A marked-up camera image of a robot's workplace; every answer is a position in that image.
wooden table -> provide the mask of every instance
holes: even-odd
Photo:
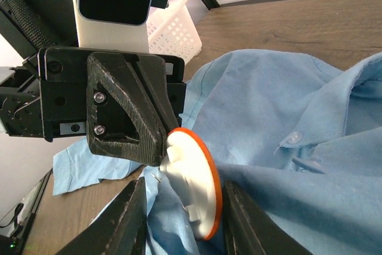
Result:
[[[219,8],[197,28],[203,50],[187,64],[185,79],[222,54],[244,48],[308,53],[347,69],[382,51],[382,2],[290,0]],[[50,178],[24,254],[55,254],[139,173],[62,196],[51,195]]]

